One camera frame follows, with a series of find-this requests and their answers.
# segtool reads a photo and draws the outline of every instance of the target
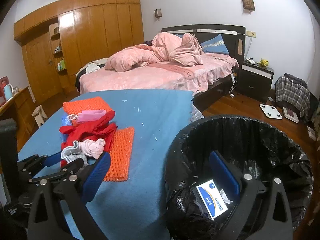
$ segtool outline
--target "silver bolt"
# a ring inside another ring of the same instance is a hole
[[[78,179],[78,176],[77,175],[70,175],[70,177],[69,177],[69,180],[70,181],[75,181],[75,180],[77,180]]]
[[[41,179],[40,184],[41,184],[41,185],[47,184],[47,179]]]
[[[252,179],[252,176],[248,173],[244,174],[243,177],[246,179],[246,180],[251,180]]]
[[[275,181],[276,184],[280,184],[281,183],[281,179],[279,179],[279,178],[274,178],[273,180]]]

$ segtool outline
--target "trash can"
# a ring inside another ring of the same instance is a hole
[[[263,182],[282,180],[295,230],[309,206],[313,176],[301,147],[276,127],[238,115],[200,119],[173,140],[166,161],[166,222],[174,239],[214,239],[221,220],[203,217],[192,187],[212,179],[209,155],[218,150],[228,163]]]

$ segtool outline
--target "wall socket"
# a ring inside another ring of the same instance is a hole
[[[256,33],[255,32],[251,32],[251,31],[246,31],[246,35],[248,36],[248,37],[253,37],[253,38],[256,38],[257,37],[257,35],[256,35]]]

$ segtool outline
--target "black headboard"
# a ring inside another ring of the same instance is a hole
[[[162,28],[162,32],[174,34],[192,33],[199,43],[211,40],[221,34],[230,57],[235,58],[241,66],[244,61],[245,27],[224,24],[193,24]]]

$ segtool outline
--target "blue pillow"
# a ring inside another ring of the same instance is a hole
[[[209,41],[201,43],[200,46],[204,53],[219,53],[229,55],[229,51],[224,45],[221,34]]]
[[[175,35],[178,36],[178,37],[180,37],[180,38],[182,38],[184,34],[177,34],[177,33],[176,33]]]

